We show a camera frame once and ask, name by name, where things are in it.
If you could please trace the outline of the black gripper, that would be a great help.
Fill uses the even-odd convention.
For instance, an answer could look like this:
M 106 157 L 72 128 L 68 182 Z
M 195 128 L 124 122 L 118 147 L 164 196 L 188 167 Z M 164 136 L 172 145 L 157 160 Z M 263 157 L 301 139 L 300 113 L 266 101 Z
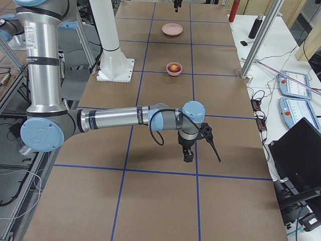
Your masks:
M 175 12 L 178 13 L 178 8 L 182 7 L 182 0 L 173 0 Z
M 194 153 L 192 151 L 192 146 L 195 144 L 195 142 L 196 140 L 186 140 L 182 136 L 178 135 L 178 143 L 182 146 L 184 162 L 186 163 L 193 161 Z

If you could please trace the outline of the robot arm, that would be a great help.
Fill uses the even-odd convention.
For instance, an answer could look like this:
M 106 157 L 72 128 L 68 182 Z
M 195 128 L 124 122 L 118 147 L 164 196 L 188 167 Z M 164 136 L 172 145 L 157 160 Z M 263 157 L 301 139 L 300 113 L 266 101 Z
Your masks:
M 151 133 L 176 130 L 185 162 L 191 162 L 192 146 L 204 139 L 213 143 L 211 128 L 205 123 L 205 108 L 189 101 L 182 108 L 166 104 L 138 105 L 115 84 L 128 83 L 134 60 L 121 51 L 110 1 L 91 1 L 102 55 L 97 83 L 89 80 L 80 106 L 68 110 L 62 104 L 58 27 L 78 17 L 75 1 L 16 1 L 27 43 L 27 65 L 31 105 L 20 133 L 32 150 L 50 152 L 70 137 L 90 130 L 146 125 Z

